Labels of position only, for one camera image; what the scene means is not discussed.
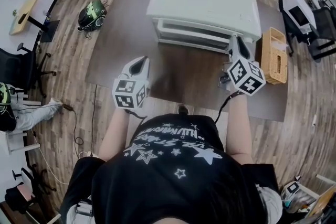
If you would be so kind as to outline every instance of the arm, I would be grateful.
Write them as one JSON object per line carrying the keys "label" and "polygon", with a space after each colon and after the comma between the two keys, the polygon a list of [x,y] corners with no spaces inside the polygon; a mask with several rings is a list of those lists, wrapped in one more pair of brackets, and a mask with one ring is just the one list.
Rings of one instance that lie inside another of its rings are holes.
{"label": "arm", "polygon": [[226,153],[240,164],[253,163],[251,156],[252,136],[247,114],[246,95],[238,95],[229,102]]}
{"label": "arm", "polygon": [[123,109],[116,109],[100,145],[98,157],[104,161],[113,158],[125,148],[130,115]]}

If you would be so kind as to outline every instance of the gray pants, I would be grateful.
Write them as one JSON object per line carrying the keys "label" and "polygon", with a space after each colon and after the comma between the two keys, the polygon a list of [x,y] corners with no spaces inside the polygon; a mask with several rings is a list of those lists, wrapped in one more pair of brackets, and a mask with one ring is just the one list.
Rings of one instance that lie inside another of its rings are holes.
{"label": "gray pants", "polygon": [[15,130],[27,131],[43,120],[50,120],[55,112],[60,108],[61,103],[49,102],[44,106],[32,106],[17,104],[15,101],[10,103],[15,119]]}

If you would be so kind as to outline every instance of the desk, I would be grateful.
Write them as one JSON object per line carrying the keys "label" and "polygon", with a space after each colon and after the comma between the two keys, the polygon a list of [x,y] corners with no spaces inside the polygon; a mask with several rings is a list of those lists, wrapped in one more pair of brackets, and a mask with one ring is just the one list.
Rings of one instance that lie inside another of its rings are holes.
{"label": "desk", "polygon": [[[229,92],[218,87],[228,56],[180,45],[157,44],[149,0],[113,0],[92,52],[86,81],[112,88],[123,66],[139,56],[151,59],[150,96],[219,110]],[[258,3],[261,31],[274,27],[285,33],[282,14]],[[283,121],[287,84],[266,84],[248,98],[250,116]]]}
{"label": "desk", "polygon": [[16,35],[21,33],[27,24],[27,22],[32,23],[43,31],[41,36],[41,42],[51,42],[53,40],[55,31],[59,24],[59,20],[50,22],[48,26],[41,24],[34,18],[30,16],[32,9],[34,8],[38,0],[27,0],[15,16],[11,29],[9,31],[10,35]]}

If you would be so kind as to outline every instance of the wicker basket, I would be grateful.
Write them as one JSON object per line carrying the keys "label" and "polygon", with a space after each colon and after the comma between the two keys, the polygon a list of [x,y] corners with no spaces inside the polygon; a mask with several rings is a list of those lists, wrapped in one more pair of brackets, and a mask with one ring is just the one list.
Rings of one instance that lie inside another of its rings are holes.
{"label": "wicker basket", "polygon": [[271,84],[286,83],[288,58],[285,51],[272,47],[271,42],[286,43],[283,33],[275,28],[270,28],[262,35],[263,51],[261,54],[261,69],[265,79]]}

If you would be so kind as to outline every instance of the star print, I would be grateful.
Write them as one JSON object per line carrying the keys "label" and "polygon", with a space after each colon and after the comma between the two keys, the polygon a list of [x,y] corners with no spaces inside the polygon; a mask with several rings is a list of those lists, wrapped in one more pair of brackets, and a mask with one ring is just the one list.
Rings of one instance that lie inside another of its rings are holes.
{"label": "star print", "polygon": [[180,170],[180,169],[177,169],[174,175],[177,176],[179,179],[181,179],[182,177],[186,177],[185,170]]}
{"label": "star print", "polygon": [[180,149],[179,148],[173,148],[173,151],[171,152],[172,154],[174,154],[175,156],[178,156],[178,154],[181,154]]}
{"label": "star print", "polygon": [[126,148],[124,150],[125,151],[131,151],[131,156],[133,156],[133,154],[137,151],[137,150],[145,150],[144,147],[142,147],[143,144],[140,145],[135,145],[134,143],[132,143],[132,146],[130,146],[129,148]]}
{"label": "star print", "polygon": [[207,148],[206,150],[203,150],[199,147],[193,147],[193,149],[195,149],[198,152],[198,154],[196,154],[194,156],[195,158],[201,158],[202,157],[210,165],[212,164],[213,158],[217,158],[217,159],[222,158],[222,156],[220,156],[219,154],[214,153],[213,149],[211,149],[211,148]]}
{"label": "star print", "polygon": [[148,164],[151,159],[157,158],[153,153],[153,150],[151,151],[139,151],[140,156],[136,159],[137,161],[143,159],[143,161]]}
{"label": "star print", "polygon": [[192,123],[190,123],[190,124],[191,124],[191,126],[192,126],[195,130],[196,130],[196,129],[199,130],[199,128],[197,128],[197,124],[195,124],[195,125],[192,124]]}

